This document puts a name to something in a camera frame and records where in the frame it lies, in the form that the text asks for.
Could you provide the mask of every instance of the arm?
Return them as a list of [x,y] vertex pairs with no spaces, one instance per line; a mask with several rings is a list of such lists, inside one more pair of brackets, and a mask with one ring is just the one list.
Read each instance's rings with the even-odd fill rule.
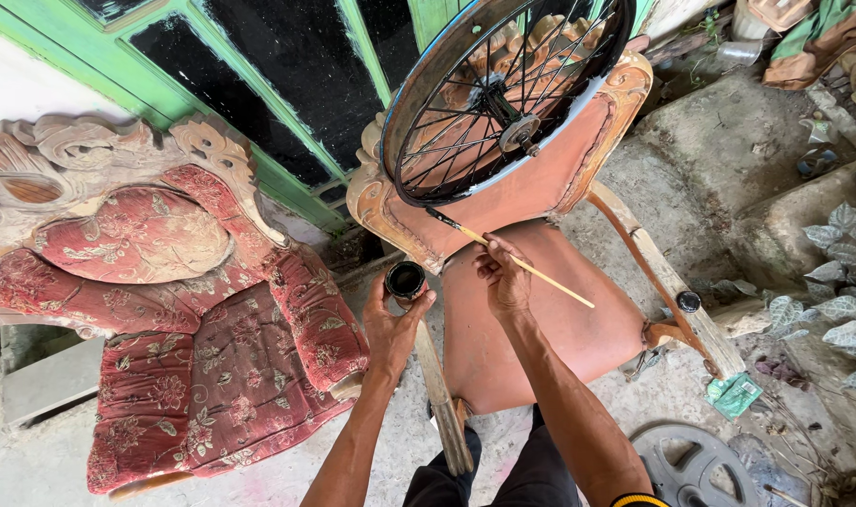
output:
[[486,234],[490,246],[472,263],[488,282],[491,313],[509,337],[528,377],[559,454],[591,507],[606,507],[621,494],[652,493],[631,442],[600,400],[569,370],[538,327],[528,306],[531,274],[509,254],[531,263],[506,240]]
[[388,310],[390,294],[384,289],[384,275],[382,271],[372,281],[362,312],[371,351],[368,371],[362,379],[362,395],[309,486],[301,507],[360,507],[366,501],[381,421],[413,350],[415,328],[437,298],[436,292],[428,291],[406,314],[396,317]]

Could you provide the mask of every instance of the gray weight plate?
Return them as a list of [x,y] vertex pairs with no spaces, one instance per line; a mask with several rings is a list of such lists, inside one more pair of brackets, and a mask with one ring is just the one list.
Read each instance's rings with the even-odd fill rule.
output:
[[[663,440],[693,442],[694,447],[672,467],[663,455]],[[664,424],[643,431],[632,438],[634,450],[647,467],[656,496],[672,507],[742,507],[756,505],[756,486],[741,464],[741,460],[722,440],[709,433],[684,424]],[[733,495],[710,484],[716,467],[725,466],[740,492],[739,501]]]

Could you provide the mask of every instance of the man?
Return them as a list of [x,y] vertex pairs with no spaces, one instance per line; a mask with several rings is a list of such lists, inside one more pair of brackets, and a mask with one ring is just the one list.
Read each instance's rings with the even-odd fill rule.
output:
[[[538,327],[528,305],[531,275],[509,255],[531,261],[506,240],[492,234],[484,237],[489,247],[476,246],[479,255],[472,265],[488,282],[491,313],[509,337],[537,399],[532,432],[491,505],[578,507],[577,484],[590,507],[668,507],[650,496],[650,479],[631,443]],[[405,315],[395,317],[388,311],[390,294],[385,292],[384,277],[372,281],[363,312],[371,365],[362,381],[362,395],[303,506],[359,507],[365,502],[381,421],[413,349],[415,327],[436,297],[428,291]],[[450,476],[442,452],[415,471],[405,507],[468,505],[481,447],[469,428],[466,439],[475,471]]]

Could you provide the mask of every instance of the wooden chair leg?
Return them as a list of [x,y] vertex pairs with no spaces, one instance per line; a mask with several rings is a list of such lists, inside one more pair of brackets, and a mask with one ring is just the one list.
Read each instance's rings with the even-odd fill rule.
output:
[[143,479],[142,481],[134,481],[109,491],[109,500],[118,503],[119,501],[127,500],[153,488],[158,488],[166,484],[179,483],[193,476],[194,475],[190,472],[172,472],[171,474],[150,477],[149,479]]
[[685,282],[662,256],[637,218],[625,203],[615,196],[603,183],[591,183],[588,201],[597,207],[613,224],[625,245],[632,252],[637,264],[666,300],[669,309],[688,345],[704,356],[704,365],[710,374],[719,379],[728,379],[745,369],[744,362],[725,333],[715,325],[703,307],[695,312],[681,311],[675,299],[678,294],[690,291]]
[[431,401],[437,430],[441,433],[441,445],[447,457],[450,474],[458,476],[471,472],[475,465],[472,463],[471,453],[468,452],[466,437],[462,433],[467,408],[460,399],[457,400],[459,403],[454,403],[453,398],[450,397],[447,381],[443,377],[441,359],[437,356],[437,350],[434,349],[434,341],[428,331],[428,323],[424,319],[419,321],[418,328],[415,330],[415,351],[419,354],[419,364],[422,365],[428,400]]

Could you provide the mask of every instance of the floral fabric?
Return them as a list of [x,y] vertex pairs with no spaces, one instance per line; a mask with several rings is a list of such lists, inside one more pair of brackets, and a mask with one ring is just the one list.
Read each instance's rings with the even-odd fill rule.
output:
[[275,246],[243,214],[227,185],[195,165],[170,169],[163,179],[218,218],[236,241],[238,261],[268,281],[313,386],[326,392],[367,369],[368,346],[356,318],[312,248],[293,239],[287,247]]
[[0,307],[28,315],[65,317],[112,334],[193,333],[197,314],[161,285],[127,285],[79,278],[22,248],[0,259]]
[[39,229],[36,244],[49,262],[100,282],[159,283],[197,277],[228,253],[215,217],[175,190],[124,187],[95,214]]
[[158,333],[125,338],[103,350],[87,489],[186,470],[187,407],[193,338]]
[[260,461],[349,409],[313,387],[268,284],[235,294],[194,336],[186,455],[197,476]]

